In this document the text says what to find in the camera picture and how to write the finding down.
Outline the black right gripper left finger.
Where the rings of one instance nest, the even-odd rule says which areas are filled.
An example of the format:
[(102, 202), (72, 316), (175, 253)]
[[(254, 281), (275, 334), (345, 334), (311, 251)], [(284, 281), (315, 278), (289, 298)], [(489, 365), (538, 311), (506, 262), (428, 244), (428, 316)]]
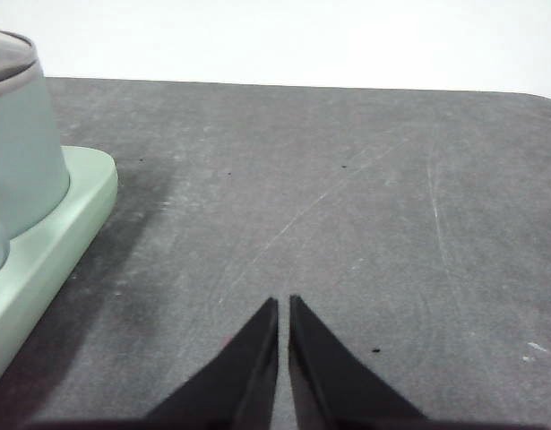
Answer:
[(279, 308), (267, 299), (224, 349), (145, 417), (166, 429), (268, 429), (279, 368)]

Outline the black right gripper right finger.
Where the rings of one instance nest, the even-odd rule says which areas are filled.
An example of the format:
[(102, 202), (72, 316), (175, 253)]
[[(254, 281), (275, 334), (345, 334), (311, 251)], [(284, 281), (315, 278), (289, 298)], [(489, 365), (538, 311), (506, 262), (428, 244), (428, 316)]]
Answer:
[(300, 429), (433, 429), (365, 367), (305, 301), (289, 299), (288, 369)]

